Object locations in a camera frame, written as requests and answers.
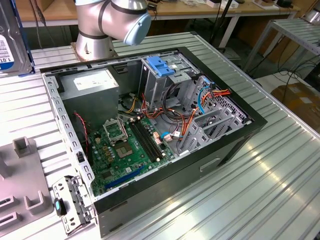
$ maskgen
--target metal bracket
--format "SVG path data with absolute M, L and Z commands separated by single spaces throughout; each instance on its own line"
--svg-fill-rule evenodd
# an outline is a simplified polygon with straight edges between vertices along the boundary
M 90 196 L 80 176 L 65 176 L 53 184 L 56 198 L 63 200 L 66 215 L 62 224 L 67 235 L 83 228 L 95 218 Z

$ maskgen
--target aluminum table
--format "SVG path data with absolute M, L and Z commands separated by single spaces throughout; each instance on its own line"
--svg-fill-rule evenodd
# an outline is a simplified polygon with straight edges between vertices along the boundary
M 320 230 L 320 136 L 198 35 L 114 42 L 120 56 L 179 46 L 200 60 L 267 121 L 226 165 L 136 217 L 108 240 L 313 239 Z M 70 46 L 33 51 L 37 70 L 76 63 Z M 36 141 L 47 185 L 74 168 L 66 154 L 39 74 L 0 80 L 0 144 Z M 55 212 L 1 240 L 99 239 L 94 224 L 66 237 Z
M 252 61 L 254 60 L 260 47 L 262 46 L 272 29 L 278 31 L 278 34 L 270 44 L 269 48 L 264 53 L 264 56 L 266 56 L 270 51 L 272 51 L 272 49 L 275 47 L 275 45 L 282 36 L 290 38 L 300 46 L 304 47 L 305 50 L 308 50 L 315 55 L 320 54 L 320 25 L 312 25 L 300 18 L 271 20 L 265 27 L 263 33 L 261 34 L 260 38 L 253 47 L 250 55 L 248 56 L 245 66 L 243 68 L 244 72 L 246 72 L 248 68 L 251 66 Z

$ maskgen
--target hard drive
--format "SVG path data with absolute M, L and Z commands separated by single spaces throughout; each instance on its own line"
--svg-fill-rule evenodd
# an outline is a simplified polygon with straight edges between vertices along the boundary
M 34 73 L 14 0 L 0 0 L 0 78 Z

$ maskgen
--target blue drive bracket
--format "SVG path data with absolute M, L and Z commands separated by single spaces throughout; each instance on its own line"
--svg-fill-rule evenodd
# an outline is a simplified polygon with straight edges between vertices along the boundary
M 160 77 L 169 76 L 176 73 L 158 56 L 147 57 L 146 60 Z

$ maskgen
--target chip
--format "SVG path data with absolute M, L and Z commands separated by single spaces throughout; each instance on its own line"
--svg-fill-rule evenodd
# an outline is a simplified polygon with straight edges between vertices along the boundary
M 114 149 L 116 150 L 117 154 L 119 155 L 119 158 L 121 159 L 133 153 L 132 148 L 128 142 L 118 143 L 114 146 Z
M 109 177 L 111 177 L 111 176 L 112 176 L 112 174 L 111 174 L 110 171 L 105 171 L 105 172 L 102 173 L 102 177 L 103 177 L 104 179 L 107 179 L 107 178 L 109 178 Z

